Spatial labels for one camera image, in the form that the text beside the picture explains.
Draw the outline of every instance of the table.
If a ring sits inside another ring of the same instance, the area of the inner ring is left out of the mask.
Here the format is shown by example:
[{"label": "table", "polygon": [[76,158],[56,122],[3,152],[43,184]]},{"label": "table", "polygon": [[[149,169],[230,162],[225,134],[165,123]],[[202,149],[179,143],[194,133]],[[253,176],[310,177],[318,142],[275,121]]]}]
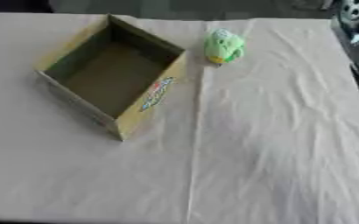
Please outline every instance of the table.
[{"label": "table", "polygon": [[[1,219],[359,223],[359,91],[327,20],[122,18],[188,49],[188,63],[119,143],[32,71],[97,16],[0,13]],[[247,53],[216,69],[201,43],[219,27]]]}]

